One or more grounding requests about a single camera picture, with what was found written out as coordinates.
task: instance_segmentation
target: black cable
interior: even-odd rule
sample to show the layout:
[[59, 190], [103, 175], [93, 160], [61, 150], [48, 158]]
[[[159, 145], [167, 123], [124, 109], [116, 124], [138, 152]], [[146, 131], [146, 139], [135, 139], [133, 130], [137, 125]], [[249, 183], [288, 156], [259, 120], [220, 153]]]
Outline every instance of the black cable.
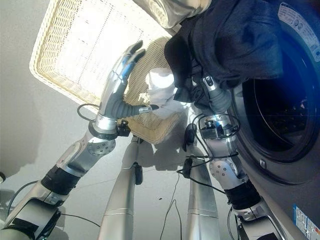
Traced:
[[201, 113], [201, 114], [195, 116], [195, 118], [192, 120], [192, 130], [193, 130], [193, 132], [194, 132], [194, 135], [195, 135], [196, 139], [199, 141], [199, 143], [200, 143], [201, 146], [203, 147], [205, 153], [209, 156], [210, 154], [209, 154], [207, 148], [205, 147], [205, 145], [203, 144], [203, 142], [202, 142], [202, 141], [200, 140], [200, 138], [198, 137], [198, 135], [197, 135], [197, 130], [194, 128], [194, 124], [195, 124], [196, 119], [197, 119], [198, 117], [202, 116], [202, 115], [203, 115], [203, 114]]
[[[17, 195], [18, 195], [24, 188], [26, 188], [27, 186], [32, 185], [32, 184], [36, 184], [37, 182], [38, 182], [38, 180], [37, 180], [37, 181], [28, 182], [28, 183], [26, 183], [25, 185], [23, 185], [22, 187], [20, 187], [18, 191], [16, 191], [16, 193], [12, 196], [12, 198], [11, 198], [9, 204], [8, 204], [8, 210], [7, 210], [7, 213], [6, 213], [6, 217], [9, 216], [9, 214], [10, 214], [10, 208], [11, 208], [11, 206], [12, 206], [12, 203], [13, 203], [14, 200], [16, 199]], [[82, 220], [86, 220], [86, 221], [88, 221], [88, 222], [90, 222], [90, 223], [92, 223], [92, 224], [95, 224], [95, 225], [97, 225], [98, 227], [100, 227], [97, 223], [95, 223], [95, 222], [93, 222], [93, 221], [90, 221], [90, 220], [88, 220], [88, 219], [86, 219], [86, 218], [84, 218], [84, 217], [81, 217], [81, 216], [70, 215], [70, 214], [65, 214], [65, 213], [61, 213], [61, 215], [70, 216], [70, 217], [76, 217], [76, 218], [79, 218], [79, 219], [82, 219]]]
[[201, 166], [201, 165], [205, 165], [205, 164], [207, 164], [207, 163], [210, 163], [210, 162], [212, 162], [214, 159], [226, 159], [226, 158], [232, 158], [232, 157], [235, 157], [235, 156], [238, 156], [238, 155], [239, 155], [239, 153], [236, 152], [236, 153], [234, 153], [234, 154], [230, 154], [230, 155], [226, 155], [226, 156], [211, 156], [211, 157], [209, 157], [209, 156], [187, 156], [187, 158], [198, 158], [198, 159], [207, 159], [207, 158], [210, 158], [208, 161], [205, 161], [205, 162], [203, 162], [203, 163], [199, 163], [199, 164], [197, 164], [197, 165], [193, 165], [193, 166], [190, 167], [190, 168], [195, 168], [195, 167], [198, 167], [198, 166]]
[[10, 214], [10, 208], [11, 208], [12, 203], [14, 202], [15, 198], [17, 197], [17, 195], [18, 195], [24, 188], [28, 187], [29, 185], [35, 184], [35, 183], [37, 183], [37, 182], [38, 182], [38, 181], [28, 182], [27, 184], [25, 184], [25, 185], [23, 185], [22, 187], [20, 187], [18, 191], [16, 191], [16, 193], [12, 196], [12, 198], [11, 198], [9, 204], [8, 204], [8, 210], [7, 210], [7, 212], [6, 212], [6, 217], [9, 216], [9, 214]]
[[84, 120], [87, 120], [87, 121], [89, 121], [89, 122], [94, 121], [93, 119], [87, 118], [86, 116], [83, 116], [83, 115], [81, 114], [80, 109], [81, 109], [82, 107], [84, 107], [84, 106], [94, 106], [94, 107], [97, 107], [97, 108], [99, 108], [99, 106], [96, 105], [96, 104], [92, 104], [92, 103], [85, 103], [85, 104], [81, 104], [81, 105], [78, 106], [78, 108], [76, 109], [76, 113], [80, 116], [80, 118], [82, 118], [82, 119], [84, 119]]
[[230, 216], [231, 216], [231, 212], [232, 212], [232, 207], [230, 207], [230, 210], [229, 210], [229, 212], [228, 212], [228, 217], [227, 217], [226, 221], [227, 221], [227, 227], [228, 227], [228, 231], [229, 231], [230, 237], [232, 238], [232, 240], [235, 240], [235, 239], [234, 239], [234, 236], [232, 235], [231, 229], [230, 229]]
[[169, 211], [170, 211], [170, 209], [171, 209], [171, 207], [172, 207], [174, 202], [175, 202], [174, 203], [175, 204], [175, 209], [176, 209], [176, 211], [178, 213], [178, 216], [179, 216], [179, 221], [180, 221], [180, 240], [182, 240], [182, 222], [181, 222], [180, 213], [179, 213], [179, 210], [178, 210], [178, 207], [177, 207], [177, 200], [174, 199], [174, 195], [175, 195], [176, 190], [177, 190], [177, 185], [178, 185], [179, 179], [180, 179], [180, 175], [178, 174], [178, 180], [176, 181], [176, 183], [174, 185], [174, 191], [173, 191], [173, 194], [172, 194], [172, 197], [171, 197], [170, 205], [169, 205], [168, 210], [166, 211], [166, 214], [165, 214], [165, 217], [164, 217], [164, 223], [163, 223], [163, 227], [162, 227], [162, 231], [161, 231], [161, 235], [160, 235], [160, 240], [162, 238], [162, 235], [164, 234], [168, 213], [169, 213]]
[[203, 186], [212, 188], [212, 189], [214, 189], [214, 190], [216, 190], [216, 191], [218, 191], [218, 192], [220, 192], [220, 193], [222, 193], [222, 194], [226, 194], [224, 191], [221, 191], [220, 189], [218, 189], [218, 188], [216, 188], [216, 187], [214, 187], [214, 186], [212, 186], [212, 185], [209, 185], [209, 184], [206, 184], [206, 183], [197, 181], [197, 180], [195, 180], [194, 178], [192, 178], [192, 177], [190, 177], [190, 176], [188, 177], [188, 179], [190, 179], [191, 181], [193, 181], [193, 182], [195, 182], [195, 183], [197, 183], [197, 184], [200, 184], [200, 185], [203, 185]]
[[82, 219], [82, 220], [86, 220], [86, 221], [88, 221], [88, 222], [90, 222], [90, 223], [92, 223], [92, 224], [94, 224], [94, 225], [96, 225], [96, 226], [98, 226], [98, 227], [100, 228], [100, 225], [99, 225], [99, 224], [97, 224], [97, 223], [95, 223], [94, 221], [91, 221], [91, 220], [89, 220], [89, 219], [86, 219], [86, 218], [84, 218], [84, 217], [82, 217], [82, 216], [71, 215], [71, 214], [66, 214], [66, 213], [61, 213], [61, 215], [70, 216], [70, 217], [75, 217], [75, 218], [79, 218], [79, 219]]

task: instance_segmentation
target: washing machine label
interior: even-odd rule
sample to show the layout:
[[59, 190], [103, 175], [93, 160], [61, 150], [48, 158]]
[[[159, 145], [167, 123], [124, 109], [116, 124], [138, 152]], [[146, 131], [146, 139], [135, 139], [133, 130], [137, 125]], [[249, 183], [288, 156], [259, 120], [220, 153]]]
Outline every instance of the washing machine label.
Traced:
[[310, 49], [314, 60], [320, 62], [320, 42], [307, 21], [292, 9], [290, 5], [284, 2], [280, 4], [278, 17], [300, 35]]
[[293, 206], [293, 222], [308, 240], [319, 240], [319, 228], [308, 218], [297, 205]]

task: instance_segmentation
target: robot finger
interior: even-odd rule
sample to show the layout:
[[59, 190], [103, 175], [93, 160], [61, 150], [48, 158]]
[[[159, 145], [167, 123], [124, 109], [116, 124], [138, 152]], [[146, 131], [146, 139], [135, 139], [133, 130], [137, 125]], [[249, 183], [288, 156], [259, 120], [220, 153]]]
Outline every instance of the robot finger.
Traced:
[[140, 49], [139, 51], [135, 52], [127, 61], [126, 65], [123, 67], [120, 77], [122, 78], [123, 82], [127, 82], [130, 73], [134, 69], [136, 63], [146, 54], [145, 49]]

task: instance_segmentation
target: white cloth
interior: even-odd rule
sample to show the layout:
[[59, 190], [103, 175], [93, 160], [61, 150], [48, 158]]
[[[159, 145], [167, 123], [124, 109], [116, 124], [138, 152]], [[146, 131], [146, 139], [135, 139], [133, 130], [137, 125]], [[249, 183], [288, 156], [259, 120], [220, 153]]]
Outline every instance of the white cloth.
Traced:
[[159, 106], [153, 113], [161, 119], [168, 118], [171, 114], [182, 112], [190, 104], [174, 100], [177, 91], [175, 87], [174, 75], [169, 68], [151, 69], [145, 77], [145, 82], [149, 88], [150, 104]]

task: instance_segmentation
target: bolt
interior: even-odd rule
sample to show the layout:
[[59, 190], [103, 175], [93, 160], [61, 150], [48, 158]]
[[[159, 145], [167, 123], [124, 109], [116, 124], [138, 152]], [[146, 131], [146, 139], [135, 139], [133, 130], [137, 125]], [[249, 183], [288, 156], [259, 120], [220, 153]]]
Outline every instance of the bolt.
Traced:
[[208, 129], [213, 128], [213, 126], [214, 126], [214, 121], [212, 121], [212, 120], [206, 121], [206, 122], [205, 122], [205, 126], [206, 126]]

